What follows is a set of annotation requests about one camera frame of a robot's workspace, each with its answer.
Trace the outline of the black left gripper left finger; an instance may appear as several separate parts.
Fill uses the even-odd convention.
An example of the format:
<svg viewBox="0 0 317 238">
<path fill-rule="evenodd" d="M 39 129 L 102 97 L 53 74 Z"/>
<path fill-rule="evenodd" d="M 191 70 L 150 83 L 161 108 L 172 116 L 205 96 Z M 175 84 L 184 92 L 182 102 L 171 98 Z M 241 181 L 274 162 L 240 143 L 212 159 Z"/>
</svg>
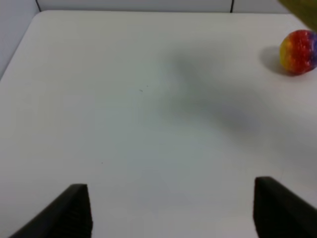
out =
<svg viewBox="0 0 317 238">
<path fill-rule="evenodd" d="M 93 218 L 88 186 L 72 184 L 12 238 L 90 238 Z"/>
</svg>

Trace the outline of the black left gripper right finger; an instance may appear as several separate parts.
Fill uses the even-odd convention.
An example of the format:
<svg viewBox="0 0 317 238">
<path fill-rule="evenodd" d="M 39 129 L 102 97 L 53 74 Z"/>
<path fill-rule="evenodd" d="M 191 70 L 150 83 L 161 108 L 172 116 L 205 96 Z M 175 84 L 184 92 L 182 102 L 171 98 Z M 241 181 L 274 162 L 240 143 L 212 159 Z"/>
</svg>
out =
<svg viewBox="0 0 317 238">
<path fill-rule="evenodd" d="M 260 238 L 315 238 L 317 209 L 271 177 L 257 177 L 253 220 Z"/>
</svg>

